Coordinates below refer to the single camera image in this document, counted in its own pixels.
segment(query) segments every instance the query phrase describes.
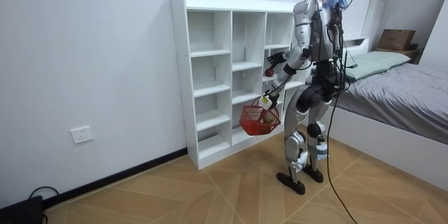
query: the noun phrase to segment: power socket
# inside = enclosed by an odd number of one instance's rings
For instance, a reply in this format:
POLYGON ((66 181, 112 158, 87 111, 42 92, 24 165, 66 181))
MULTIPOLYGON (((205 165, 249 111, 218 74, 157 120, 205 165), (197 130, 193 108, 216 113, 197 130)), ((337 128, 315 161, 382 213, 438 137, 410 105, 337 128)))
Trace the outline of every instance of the power socket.
POLYGON ((92 131, 90 130, 90 126, 82 127, 79 129, 72 129, 71 137, 73 137, 73 141, 75 144, 79 144, 85 141, 93 140, 92 131))

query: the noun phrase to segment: gray blanket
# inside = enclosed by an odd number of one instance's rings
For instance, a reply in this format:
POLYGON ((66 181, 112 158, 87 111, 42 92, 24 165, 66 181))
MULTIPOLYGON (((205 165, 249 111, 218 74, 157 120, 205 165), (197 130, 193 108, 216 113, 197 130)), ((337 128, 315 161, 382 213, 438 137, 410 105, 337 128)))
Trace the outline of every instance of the gray blanket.
POLYGON ((404 64, 358 80, 338 107, 448 144, 448 70, 404 64))

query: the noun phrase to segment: red basket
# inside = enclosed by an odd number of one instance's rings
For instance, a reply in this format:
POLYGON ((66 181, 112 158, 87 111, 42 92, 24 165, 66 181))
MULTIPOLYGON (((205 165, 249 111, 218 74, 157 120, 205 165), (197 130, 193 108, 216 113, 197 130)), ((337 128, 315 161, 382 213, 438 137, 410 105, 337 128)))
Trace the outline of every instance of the red basket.
POLYGON ((266 111, 263 107, 254 105, 259 99, 260 97, 252 105, 245 106, 239 119, 239 124, 249 136, 269 134, 280 125, 277 108, 266 111))

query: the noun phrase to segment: white bookshelf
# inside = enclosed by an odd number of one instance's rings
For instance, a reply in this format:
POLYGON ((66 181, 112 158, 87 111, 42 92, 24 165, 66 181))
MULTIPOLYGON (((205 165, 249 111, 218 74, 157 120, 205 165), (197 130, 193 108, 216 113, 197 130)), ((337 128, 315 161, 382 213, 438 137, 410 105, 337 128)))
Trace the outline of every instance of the white bookshelf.
MULTIPOLYGON (((199 169, 283 130, 281 125, 270 135, 249 136, 239 117, 277 76, 264 76, 267 57, 289 50, 293 7, 261 0, 171 0, 185 137, 199 169)), ((281 93, 280 118, 285 94, 303 77, 281 93)))

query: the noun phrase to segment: pillow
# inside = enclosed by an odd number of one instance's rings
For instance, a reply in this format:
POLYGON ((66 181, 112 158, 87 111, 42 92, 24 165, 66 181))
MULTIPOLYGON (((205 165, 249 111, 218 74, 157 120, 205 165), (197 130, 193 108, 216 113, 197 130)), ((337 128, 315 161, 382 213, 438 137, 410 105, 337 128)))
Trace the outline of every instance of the pillow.
POLYGON ((390 69, 390 62, 378 60, 378 56, 376 55, 369 55, 367 53, 359 56, 362 57, 353 57, 358 66, 353 69, 346 69, 347 78, 350 81, 357 81, 390 69))
POLYGON ((383 73, 410 60, 408 56, 396 52, 368 52, 353 56, 353 59, 358 66, 346 69, 347 78, 351 81, 383 73))
POLYGON ((355 60, 357 60, 358 57, 365 57, 366 55, 369 55, 369 57, 376 57, 378 61, 388 63, 390 69, 411 60, 408 56, 398 52, 368 52, 364 55, 358 55, 355 60))

